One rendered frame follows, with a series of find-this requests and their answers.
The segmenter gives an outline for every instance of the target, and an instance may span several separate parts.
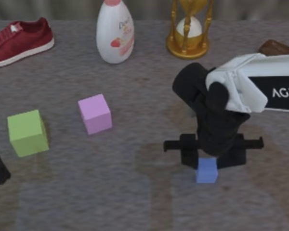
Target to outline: golden hourglass frame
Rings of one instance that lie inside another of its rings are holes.
[[[185,12],[184,35],[176,29],[178,1]],[[203,33],[196,37],[188,37],[191,29],[191,17],[199,13],[209,0],[173,0],[171,10],[171,31],[166,40],[170,53],[182,59],[196,59],[207,53],[209,49],[208,32],[212,21],[213,0],[210,0]]]

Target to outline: hourglass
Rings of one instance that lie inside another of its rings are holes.
[[[186,16],[176,26],[178,1]],[[202,25],[195,14],[203,10],[207,4],[209,6],[202,31]],[[208,32],[212,20],[212,9],[213,0],[173,0],[171,31],[166,41],[170,53],[183,59],[195,59],[206,54],[209,49]]]

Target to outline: gray tabletop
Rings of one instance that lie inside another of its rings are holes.
[[[0,231],[289,231],[289,113],[252,115],[242,131],[266,147],[221,170],[216,184],[196,184],[178,152],[162,151],[197,127],[171,90],[192,61],[167,52],[169,22],[136,22],[134,51],[120,65],[100,59],[94,22],[51,24],[51,51],[0,68],[0,154],[12,173],[0,186]],[[199,62],[219,66],[267,39],[289,45],[289,22],[213,21]],[[113,128],[88,136],[77,101],[99,93]],[[18,158],[7,117],[34,109],[50,150]]]

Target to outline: white shoe sole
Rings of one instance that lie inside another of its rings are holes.
[[[52,48],[53,46],[54,46],[54,39],[52,39],[49,43],[47,43],[47,44],[45,44],[43,46],[40,46],[40,47],[31,49],[31,50],[25,51],[25,52],[23,52],[21,54],[18,54],[16,56],[12,57],[12,58],[7,59],[7,60],[0,61],[0,67],[15,63],[15,62],[17,62],[17,61],[19,61],[19,60],[21,60],[23,58],[26,58],[28,56],[31,56],[31,55],[34,55],[34,54],[38,54],[38,53],[41,53],[43,51],[47,51],[50,48]]]

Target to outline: pink cube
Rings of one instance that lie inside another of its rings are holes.
[[[80,100],[78,105],[88,135],[112,128],[111,113],[102,94]]]

